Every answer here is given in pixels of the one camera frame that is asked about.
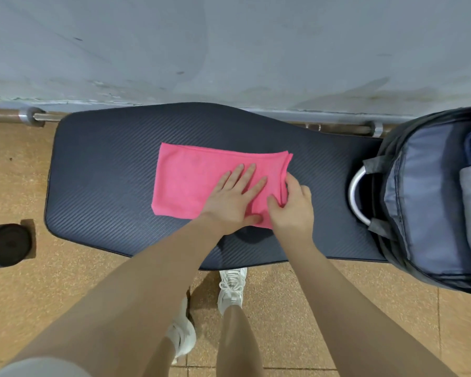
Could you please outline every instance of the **finger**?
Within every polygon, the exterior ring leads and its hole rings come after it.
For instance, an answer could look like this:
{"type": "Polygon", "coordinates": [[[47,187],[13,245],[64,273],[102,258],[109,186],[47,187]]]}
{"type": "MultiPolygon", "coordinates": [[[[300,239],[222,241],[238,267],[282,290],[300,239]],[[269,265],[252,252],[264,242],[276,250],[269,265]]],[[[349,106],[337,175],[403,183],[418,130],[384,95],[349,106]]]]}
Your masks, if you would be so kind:
{"type": "Polygon", "coordinates": [[[288,198],[293,198],[302,194],[300,183],[291,175],[290,172],[286,173],[286,185],[288,186],[288,198]]]}
{"type": "Polygon", "coordinates": [[[308,202],[312,203],[312,193],[310,192],[310,188],[307,185],[302,185],[302,193],[307,198],[308,202]]]}
{"type": "Polygon", "coordinates": [[[267,208],[269,209],[270,216],[272,216],[272,214],[277,210],[281,209],[276,200],[276,197],[274,197],[273,195],[267,197],[267,208]]]}
{"type": "Polygon", "coordinates": [[[251,164],[250,167],[241,176],[239,181],[235,184],[233,189],[242,193],[246,185],[250,182],[251,176],[253,176],[253,173],[255,172],[256,168],[256,164],[251,164]]]}
{"type": "Polygon", "coordinates": [[[264,218],[259,214],[248,215],[243,220],[243,227],[259,224],[263,220],[264,218]]]}
{"type": "Polygon", "coordinates": [[[228,178],[227,182],[225,183],[223,189],[232,189],[234,185],[236,184],[237,180],[239,179],[239,176],[241,172],[244,170],[244,164],[239,164],[230,177],[228,178]]]}
{"type": "Polygon", "coordinates": [[[213,189],[213,193],[218,192],[223,189],[223,186],[227,182],[227,179],[231,175],[231,173],[232,173],[231,171],[225,172],[225,174],[222,177],[220,177],[220,180],[218,181],[218,183],[213,189]]]}
{"type": "Polygon", "coordinates": [[[256,183],[250,190],[248,190],[246,193],[244,193],[244,196],[246,197],[248,203],[250,203],[253,198],[258,196],[258,193],[262,191],[264,188],[265,184],[267,183],[267,177],[262,177],[258,183],[256,183]]]}

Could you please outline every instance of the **backpack handle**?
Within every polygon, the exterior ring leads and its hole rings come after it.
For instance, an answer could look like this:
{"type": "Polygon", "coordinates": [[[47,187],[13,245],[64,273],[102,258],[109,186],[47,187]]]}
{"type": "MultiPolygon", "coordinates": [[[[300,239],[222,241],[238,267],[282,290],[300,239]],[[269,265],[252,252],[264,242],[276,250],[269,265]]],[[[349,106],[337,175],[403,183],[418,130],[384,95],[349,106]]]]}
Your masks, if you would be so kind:
{"type": "Polygon", "coordinates": [[[349,189],[347,190],[347,200],[349,201],[349,206],[351,207],[352,212],[358,218],[358,220],[363,222],[366,226],[370,226],[371,220],[361,213],[361,210],[356,203],[356,191],[358,190],[358,185],[365,174],[366,168],[363,165],[359,171],[356,172],[351,180],[351,183],[349,184],[349,189]]]}

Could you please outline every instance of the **pink towel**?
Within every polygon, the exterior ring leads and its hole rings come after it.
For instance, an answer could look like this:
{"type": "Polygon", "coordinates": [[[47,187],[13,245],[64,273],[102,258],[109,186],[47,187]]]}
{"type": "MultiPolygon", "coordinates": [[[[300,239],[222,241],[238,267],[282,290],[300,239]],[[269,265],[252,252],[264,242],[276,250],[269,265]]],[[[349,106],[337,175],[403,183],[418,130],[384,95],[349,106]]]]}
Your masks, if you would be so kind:
{"type": "Polygon", "coordinates": [[[152,210],[156,215],[194,219],[226,171],[233,171],[239,164],[244,164],[246,170],[255,163],[257,169],[246,189],[263,176],[267,176],[267,184],[248,205],[246,214],[262,215],[263,222],[255,226],[271,229],[267,197],[274,195],[281,205],[286,203],[288,192],[284,179],[292,156],[288,151],[241,153],[162,143],[155,174],[152,210]]]}

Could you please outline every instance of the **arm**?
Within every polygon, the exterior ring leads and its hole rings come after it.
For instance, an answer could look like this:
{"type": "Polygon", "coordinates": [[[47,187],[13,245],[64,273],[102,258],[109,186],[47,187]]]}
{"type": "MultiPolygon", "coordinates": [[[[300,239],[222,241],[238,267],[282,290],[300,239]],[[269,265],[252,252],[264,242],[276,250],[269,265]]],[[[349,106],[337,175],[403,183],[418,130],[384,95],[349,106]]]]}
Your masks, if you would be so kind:
{"type": "Polygon", "coordinates": [[[116,268],[13,361],[50,356],[93,377],[142,375],[207,254],[223,235],[261,220],[245,210],[266,180],[243,194],[255,166],[239,179],[243,169],[220,179],[198,218],[116,268]]]}
{"type": "Polygon", "coordinates": [[[274,233],[312,308],[342,377],[456,377],[371,303],[315,247],[310,189],[288,174],[288,203],[270,197],[274,233]]]}

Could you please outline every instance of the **backpack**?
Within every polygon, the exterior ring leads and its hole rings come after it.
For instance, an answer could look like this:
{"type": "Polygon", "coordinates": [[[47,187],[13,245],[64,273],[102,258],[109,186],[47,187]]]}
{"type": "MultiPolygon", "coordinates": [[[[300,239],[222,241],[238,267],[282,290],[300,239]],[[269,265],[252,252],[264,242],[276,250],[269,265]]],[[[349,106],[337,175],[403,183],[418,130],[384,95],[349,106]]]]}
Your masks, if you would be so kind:
{"type": "Polygon", "coordinates": [[[354,214],[368,225],[386,259],[422,282],[471,293],[459,171],[468,166],[464,139],[471,107],[432,113],[393,129],[377,157],[349,185],[354,214]],[[358,208],[357,185],[371,177],[372,217],[358,208]]]}

